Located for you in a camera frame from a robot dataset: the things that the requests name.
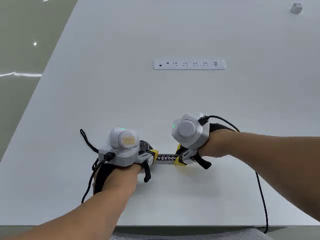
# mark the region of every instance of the metal ruler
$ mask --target metal ruler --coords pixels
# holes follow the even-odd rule
[[[156,158],[155,164],[173,165],[178,156],[178,154],[159,154]]]

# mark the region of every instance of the yellow clip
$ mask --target yellow clip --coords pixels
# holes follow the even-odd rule
[[[180,148],[181,148],[181,144],[179,144],[179,145],[176,147],[175,152],[177,152]]]
[[[158,158],[159,151],[155,150],[155,149],[150,149],[149,151],[154,153],[153,162],[155,162],[157,160],[157,158]]]
[[[182,166],[182,167],[187,166],[187,164],[185,164],[185,163],[183,163],[183,162],[180,162],[180,161],[179,161],[179,160],[180,160],[179,158],[180,158],[180,156],[178,156],[178,157],[175,159],[173,165]]]

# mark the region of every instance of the yellow sticker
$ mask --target yellow sticker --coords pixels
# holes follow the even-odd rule
[[[136,143],[136,138],[134,136],[126,136],[122,138],[123,145],[134,145]]]

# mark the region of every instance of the black strap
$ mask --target black strap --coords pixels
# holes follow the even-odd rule
[[[80,129],[80,134],[83,137],[85,143],[89,146],[89,148],[92,149],[92,151],[94,151],[95,153],[99,153],[99,150],[97,148],[95,148],[88,140],[87,135],[85,133],[85,131],[83,129]]]
[[[219,123],[210,123],[210,125],[209,125],[209,133],[212,133],[214,131],[221,130],[221,129],[234,131],[231,128],[224,126],[224,125],[221,125]]]
[[[200,157],[199,153],[196,153],[196,155],[194,155],[192,159],[195,160],[201,167],[203,167],[206,170],[210,168],[212,165],[211,162],[206,161],[202,157]]]
[[[150,171],[150,166],[148,164],[148,160],[145,160],[143,163],[141,163],[141,166],[145,172],[144,182],[147,183],[151,179],[151,171]]]
[[[108,163],[101,165],[94,181],[93,195],[102,191],[107,178],[116,168],[117,166]]]

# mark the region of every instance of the black wristband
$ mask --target black wristband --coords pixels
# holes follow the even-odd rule
[[[214,131],[217,131],[217,130],[221,130],[221,129],[226,129],[226,130],[231,130],[231,131],[234,131],[232,130],[231,128],[225,126],[225,125],[221,125],[219,123],[210,123],[209,125],[209,132],[212,133]]]
[[[104,184],[109,177],[109,175],[115,170],[117,166],[112,164],[102,164],[99,167],[98,173],[96,175],[95,181],[94,181],[94,189],[93,189],[93,195],[99,193],[102,191],[102,188],[104,187]]]

